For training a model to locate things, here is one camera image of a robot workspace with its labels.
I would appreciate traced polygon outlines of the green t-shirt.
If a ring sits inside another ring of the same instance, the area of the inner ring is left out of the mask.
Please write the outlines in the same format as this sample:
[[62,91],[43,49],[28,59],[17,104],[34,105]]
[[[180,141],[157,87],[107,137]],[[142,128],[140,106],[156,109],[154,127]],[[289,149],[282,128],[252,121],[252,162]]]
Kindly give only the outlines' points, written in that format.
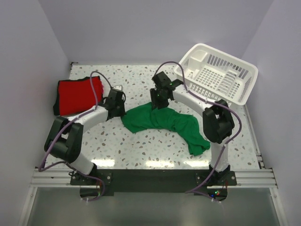
[[167,129],[176,132],[188,145],[191,155],[198,156],[210,149],[210,142],[200,134],[199,122],[189,114],[171,108],[152,109],[151,102],[132,108],[121,117],[123,125],[132,133],[147,129]]

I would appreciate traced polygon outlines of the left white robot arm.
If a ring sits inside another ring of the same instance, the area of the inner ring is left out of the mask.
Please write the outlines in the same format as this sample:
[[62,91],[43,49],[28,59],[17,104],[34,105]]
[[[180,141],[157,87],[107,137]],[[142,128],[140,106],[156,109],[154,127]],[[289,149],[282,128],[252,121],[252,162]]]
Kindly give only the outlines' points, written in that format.
[[81,153],[83,134],[94,126],[125,115],[125,93],[122,85],[110,89],[108,96],[98,105],[71,117],[56,117],[46,139],[46,152],[42,163],[52,155],[81,172],[87,185],[97,181],[96,165]]

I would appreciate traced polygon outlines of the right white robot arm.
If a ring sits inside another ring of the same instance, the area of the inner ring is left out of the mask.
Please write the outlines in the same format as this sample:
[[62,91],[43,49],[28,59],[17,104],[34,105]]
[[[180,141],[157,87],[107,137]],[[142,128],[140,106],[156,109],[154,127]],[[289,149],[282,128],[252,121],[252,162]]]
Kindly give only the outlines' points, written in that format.
[[203,132],[211,146],[212,171],[209,178],[213,184],[220,185],[230,171],[226,142],[235,127],[231,113],[225,109],[227,103],[220,100],[218,105],[206,104],[196,94],[189,93],[181,80],[172,81],[164,72],[154,75],[152,81],[155,84],[150,90],[152,109],[168,107],[169,101],[173,100],[185,104],[202,116]]

